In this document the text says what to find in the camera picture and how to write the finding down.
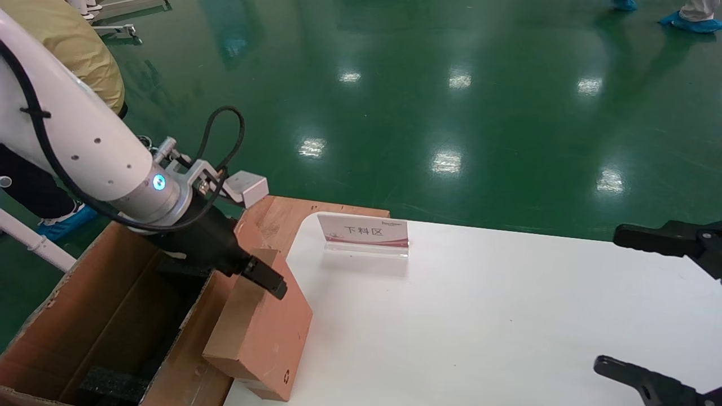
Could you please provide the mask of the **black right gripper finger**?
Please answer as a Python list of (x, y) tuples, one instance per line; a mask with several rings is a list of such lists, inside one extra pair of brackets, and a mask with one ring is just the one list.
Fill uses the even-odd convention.
[(647, 368), (599, 355), (594, 372), (636, 390), (645, 405), (721, 405), (721, 388), (700, 393), (681, 381)]
[(688, 257), (715, 280), (721, 278), (721, 221), (693, 224), (671, 220), (657, 229), (620, 224), (613, 243), (663, 256)]

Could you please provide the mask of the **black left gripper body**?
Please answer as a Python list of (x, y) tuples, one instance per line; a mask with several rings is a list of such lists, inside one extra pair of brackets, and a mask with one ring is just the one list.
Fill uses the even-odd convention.
[(144, 238), (165, 253), (160, 272), (206, 278), (220, 271), (230, 277), (239, 275), (245, 260), (252, 256), (238, 244), (235, 225), (234, 220), (211, 206), (200, 219), (180, 231)]

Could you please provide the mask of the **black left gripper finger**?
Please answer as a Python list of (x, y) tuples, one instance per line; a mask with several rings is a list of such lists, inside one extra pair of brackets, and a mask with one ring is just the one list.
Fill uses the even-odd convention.
[(284, 277), (258, 257), (250, 256), (245, 260), (245, 264), (241, 267), (241, 275), (278, 300), (282, 300), (287, 293)]

